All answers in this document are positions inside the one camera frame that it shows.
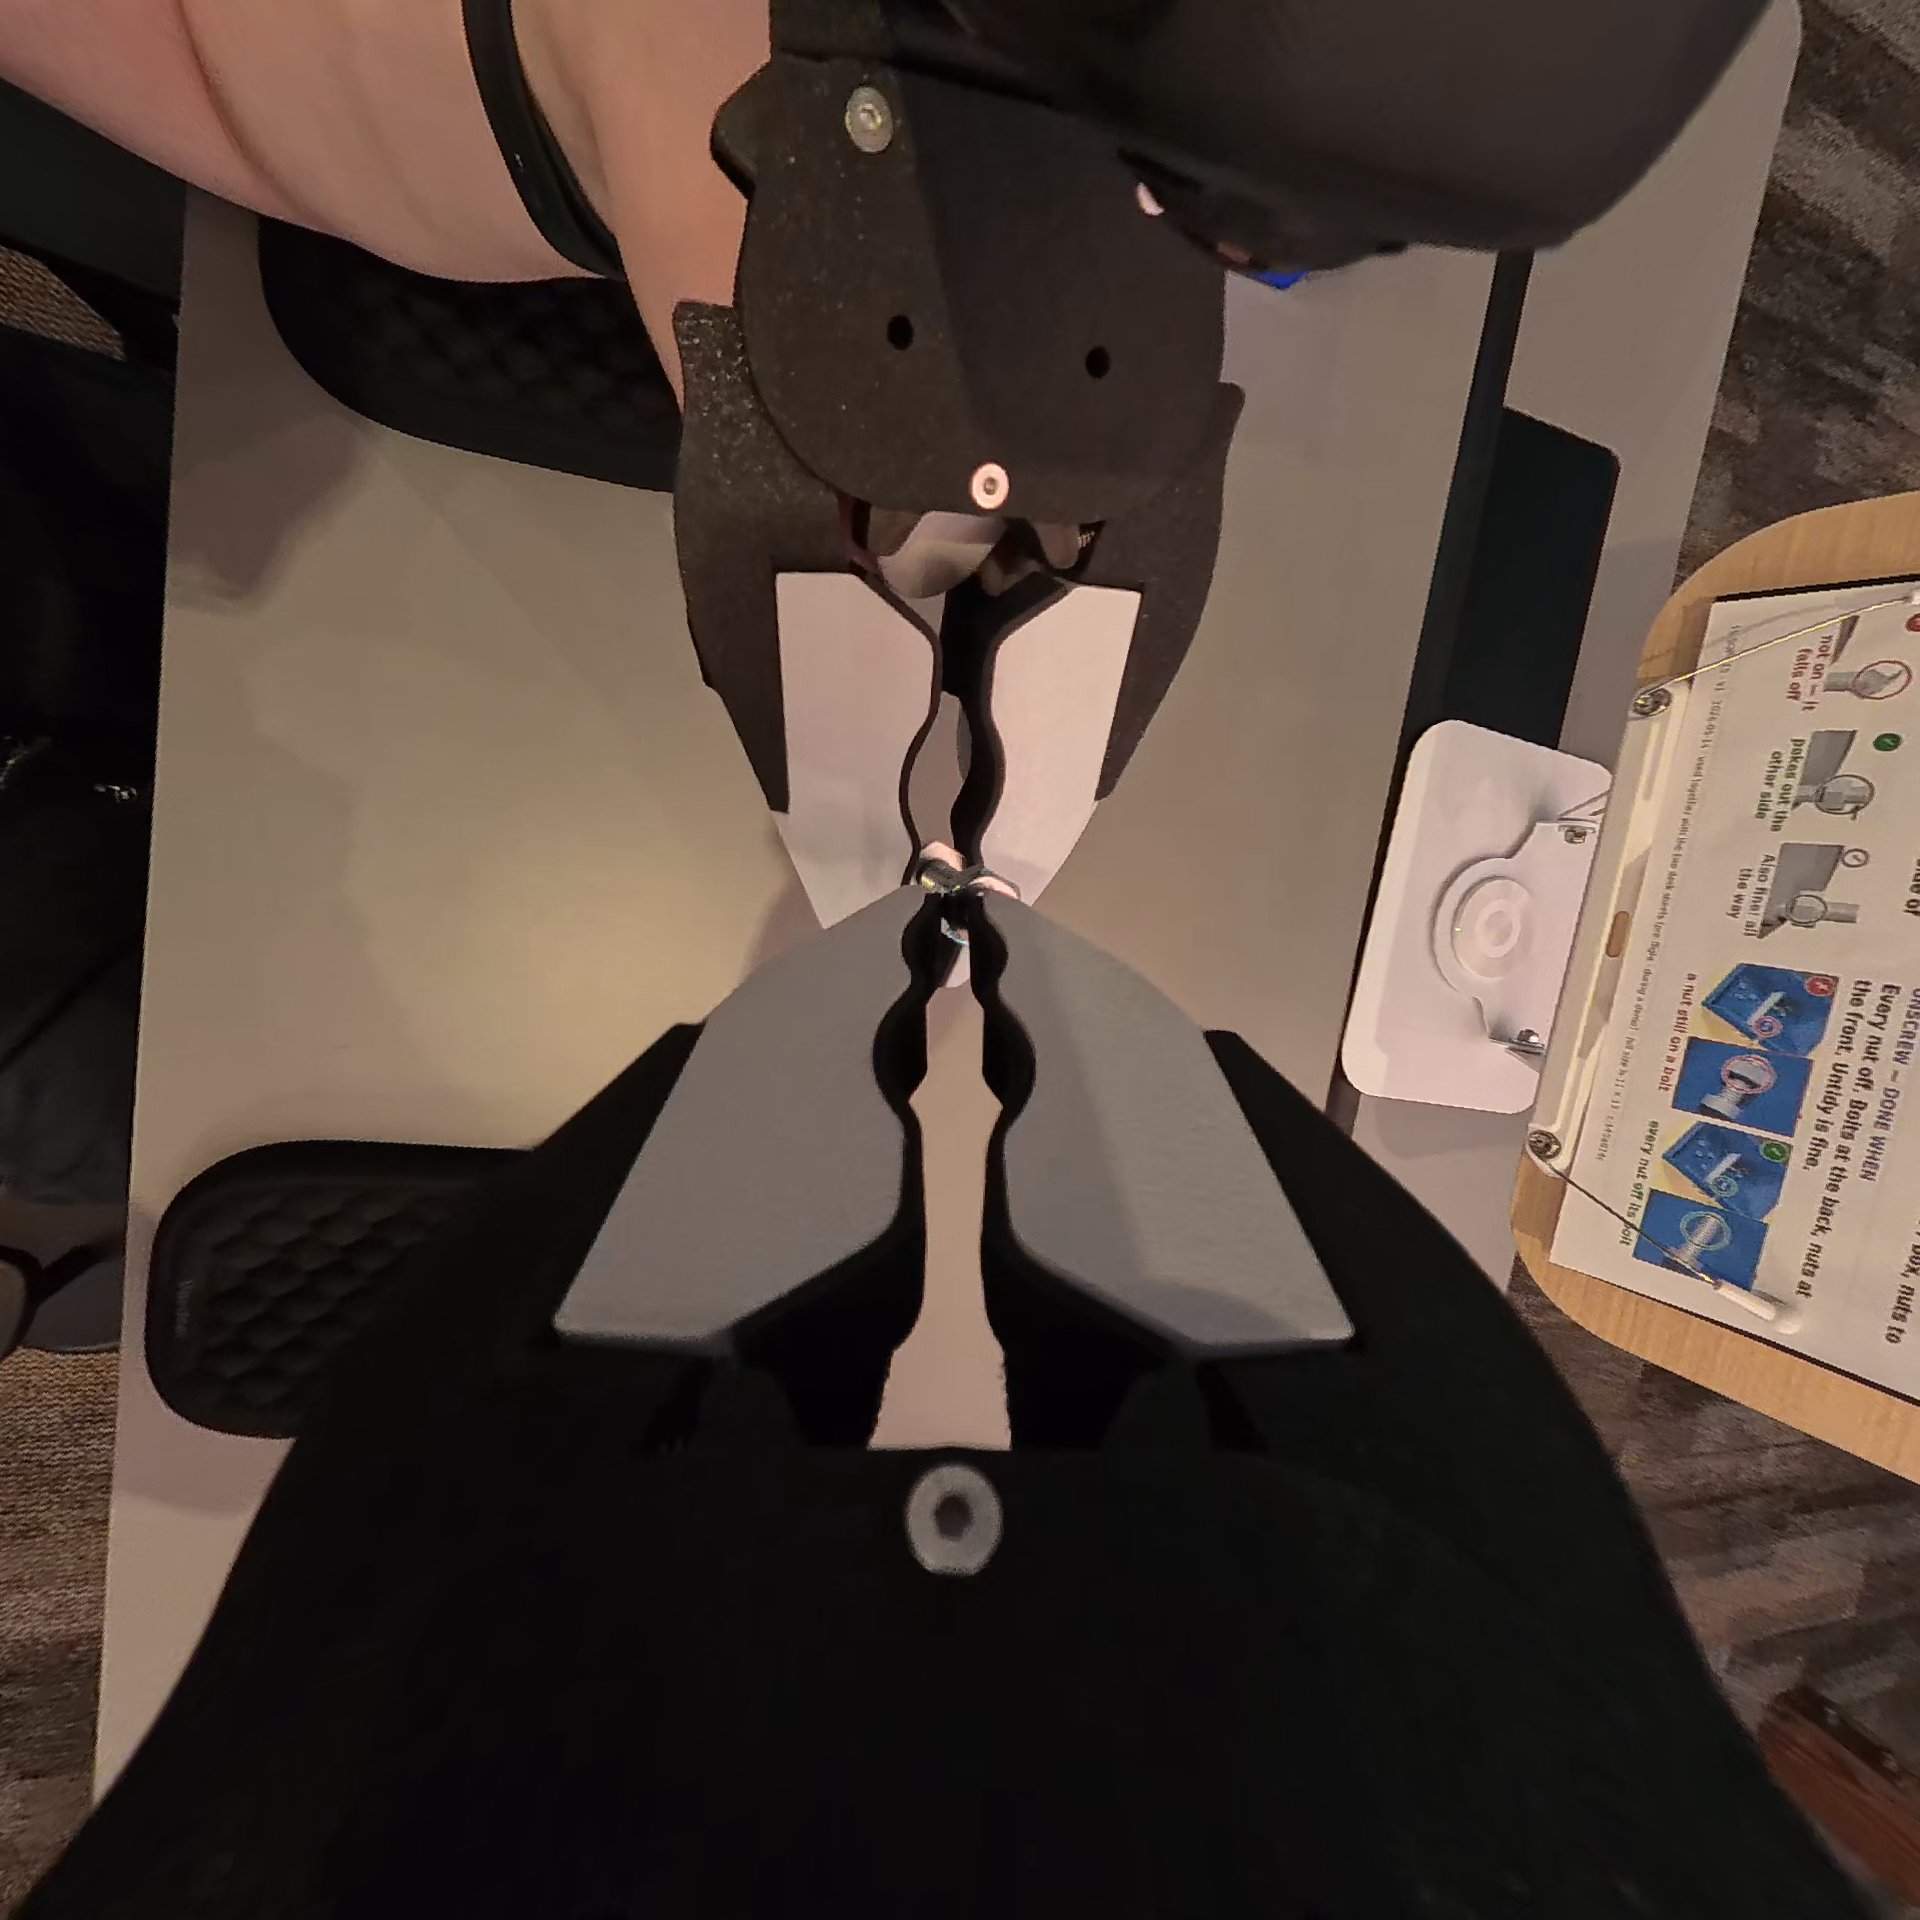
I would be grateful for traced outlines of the rounded wooden board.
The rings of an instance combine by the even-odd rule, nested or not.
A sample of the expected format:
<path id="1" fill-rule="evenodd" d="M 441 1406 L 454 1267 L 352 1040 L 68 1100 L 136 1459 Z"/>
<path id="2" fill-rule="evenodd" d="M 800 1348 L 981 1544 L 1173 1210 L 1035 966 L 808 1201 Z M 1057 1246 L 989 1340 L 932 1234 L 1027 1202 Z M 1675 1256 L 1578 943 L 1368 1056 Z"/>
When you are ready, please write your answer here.
<path id="1" fill-rule="evenodd" d="M 1698 664 L 1709 611 L 1724 596 L 1914 578 L 1916 571 L 1916 491 L 1782 520 L 1728 546 L 1675 587 L 1644 644 L 1640 687 L 1673 680 Z M 1756 1338 L 1556 1264 L 1553 1234 L 1565 1199 L 1569 1185 L 1560 1172 L 1526 1150 L 1510 1206 L 1520 1264 L 1570 1321 L 1724 1402 L 1918 1482 L 1916 1406 L 1804 1356 L 1774 1351 Z"/>

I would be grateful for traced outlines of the person's left hand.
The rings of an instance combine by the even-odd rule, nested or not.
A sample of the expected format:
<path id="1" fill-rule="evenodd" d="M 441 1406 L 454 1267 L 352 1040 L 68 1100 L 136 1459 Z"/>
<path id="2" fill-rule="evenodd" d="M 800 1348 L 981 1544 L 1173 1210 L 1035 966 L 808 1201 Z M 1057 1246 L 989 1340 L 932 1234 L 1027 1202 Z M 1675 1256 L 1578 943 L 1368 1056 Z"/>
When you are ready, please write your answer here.
<path id="1" fill-rule="evenodd" d="M 675 314 L 731 305 L 747 203 L 714 161 L 714 116 L 771 55 L 763 2 L 516 2 L 518 59 L 677 398 Z"/>

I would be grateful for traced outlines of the person's left forearm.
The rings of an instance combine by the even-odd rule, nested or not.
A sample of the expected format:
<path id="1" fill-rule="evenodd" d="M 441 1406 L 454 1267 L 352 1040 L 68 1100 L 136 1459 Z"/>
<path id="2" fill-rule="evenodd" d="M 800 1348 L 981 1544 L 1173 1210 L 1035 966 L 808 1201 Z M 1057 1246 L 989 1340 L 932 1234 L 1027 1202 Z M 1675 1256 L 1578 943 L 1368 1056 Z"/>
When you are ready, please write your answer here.
<path id="1" fill-rule="evenodd" d="M 282 219 L 457 282 L 573 271 L 491 136 L 457 2 L 193 2 L 187 39 Z"/>

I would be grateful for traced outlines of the black textured wrist pad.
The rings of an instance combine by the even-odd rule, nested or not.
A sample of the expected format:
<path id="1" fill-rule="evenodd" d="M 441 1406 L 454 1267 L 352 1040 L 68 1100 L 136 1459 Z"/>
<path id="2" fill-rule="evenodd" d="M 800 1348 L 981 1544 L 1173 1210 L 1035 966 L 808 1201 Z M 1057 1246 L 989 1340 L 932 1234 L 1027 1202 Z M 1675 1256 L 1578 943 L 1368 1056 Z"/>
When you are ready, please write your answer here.
<path id="1" fill-rule="evenodd" d="M 516 1148 L 261 1144 L 208 1166 L 152 1246 L 144 1353 L 193 1426 L 296 1438 L 378 1295 Z"/>
<path id="2" fill-rule="evenodd" d="M 682 409 L 617 279 L 467 282 L 340 239 L 256 226 L 261 294 L 300 368 L 420 441 L 673 491 Z"/>

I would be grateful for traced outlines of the steel hex nut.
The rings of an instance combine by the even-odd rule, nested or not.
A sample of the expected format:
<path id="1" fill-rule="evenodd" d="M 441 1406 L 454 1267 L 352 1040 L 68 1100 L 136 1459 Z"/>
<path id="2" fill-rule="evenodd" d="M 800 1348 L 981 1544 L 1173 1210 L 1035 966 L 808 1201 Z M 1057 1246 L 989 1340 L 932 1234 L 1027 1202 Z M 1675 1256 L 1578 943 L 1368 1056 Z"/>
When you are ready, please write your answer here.
<path id="1" fill-rule="evenodd" d="M 945 903 L 948 916 L 958 913 L 955 902 L 1000 896 L 1020 903 L 1021 891 L 981 863 L 969 863 L 961 848 L 945 841 L 926 843 L 908 875 L 908 886 Z"/>

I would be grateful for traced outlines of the black office chair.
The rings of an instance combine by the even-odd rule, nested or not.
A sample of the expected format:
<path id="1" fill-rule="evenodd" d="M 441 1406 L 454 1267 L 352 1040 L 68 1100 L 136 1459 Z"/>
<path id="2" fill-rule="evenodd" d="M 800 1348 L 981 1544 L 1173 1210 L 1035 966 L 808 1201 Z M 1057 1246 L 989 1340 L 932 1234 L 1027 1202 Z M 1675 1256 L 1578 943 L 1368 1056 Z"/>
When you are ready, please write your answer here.
<path id="1" fill-rule="evenodd" d="M 96 1240 L 50 1263 L 3 1246 L 3 1361 L 14 1353 L 116 1353 L 125 1244 Z"/>

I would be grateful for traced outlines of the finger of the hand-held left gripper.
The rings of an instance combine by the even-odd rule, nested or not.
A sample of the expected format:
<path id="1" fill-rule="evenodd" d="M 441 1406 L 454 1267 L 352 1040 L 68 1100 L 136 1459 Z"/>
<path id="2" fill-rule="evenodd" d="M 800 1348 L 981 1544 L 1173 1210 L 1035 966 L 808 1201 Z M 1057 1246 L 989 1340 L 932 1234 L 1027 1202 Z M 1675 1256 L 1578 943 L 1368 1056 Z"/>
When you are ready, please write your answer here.
<path id="1" fill-rule="evenodd" d="M 893 895 L 954 843 L 969 747 L 945 702 L 940 595 L 901 601 L 856 569 L 776 578 L 787 804 L 776 814 L 814 920 Z"/>
<path id="2" fill-rule="evenodd" d="M 984 611 L 963 673 L 954 843 L 1035 903 L 1097 807 L 1140 592 L 1054 586 Z"/>

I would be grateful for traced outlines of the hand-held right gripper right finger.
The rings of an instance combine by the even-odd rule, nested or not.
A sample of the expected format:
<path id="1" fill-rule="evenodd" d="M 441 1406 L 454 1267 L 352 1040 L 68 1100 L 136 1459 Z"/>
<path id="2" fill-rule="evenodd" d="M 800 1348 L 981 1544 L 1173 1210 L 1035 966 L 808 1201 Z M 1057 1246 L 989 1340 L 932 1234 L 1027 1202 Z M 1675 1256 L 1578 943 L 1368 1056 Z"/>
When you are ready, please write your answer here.
<path id="1" fill-rule="evenodd" d="M 1000 1224 L 1178 1347 L 1342 1347 L 1353 1321 L 1203 1030 L 1018 902 L 981 906 Z"/>

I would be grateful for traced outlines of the black wristband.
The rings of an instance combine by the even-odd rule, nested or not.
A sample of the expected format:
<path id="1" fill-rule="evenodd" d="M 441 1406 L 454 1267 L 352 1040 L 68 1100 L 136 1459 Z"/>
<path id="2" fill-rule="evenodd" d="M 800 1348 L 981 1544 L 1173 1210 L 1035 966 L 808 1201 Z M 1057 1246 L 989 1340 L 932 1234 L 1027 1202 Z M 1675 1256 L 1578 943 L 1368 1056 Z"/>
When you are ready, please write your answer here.
<path id="1" fill-rule="evenodd" d="M 573 271 L 625 282 L 617 241 L 577 178 L 522 62 L 513 2 L 462 2 L 474 82 L 518 203 Z"/>

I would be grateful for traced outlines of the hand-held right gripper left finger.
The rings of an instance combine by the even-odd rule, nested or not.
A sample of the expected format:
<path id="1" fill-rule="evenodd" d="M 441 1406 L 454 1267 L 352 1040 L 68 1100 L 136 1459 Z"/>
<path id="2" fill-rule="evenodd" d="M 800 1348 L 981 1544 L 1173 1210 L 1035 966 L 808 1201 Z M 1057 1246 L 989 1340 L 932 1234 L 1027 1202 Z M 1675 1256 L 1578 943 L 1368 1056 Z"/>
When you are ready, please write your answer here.
<path id="1" fill-rule="evenodd" d="M 717 1342 L 872 1248 L 920 1192 L 920 895 L 747 977 L 705 1023 L 555 1313 L 565 1338 Z"/>

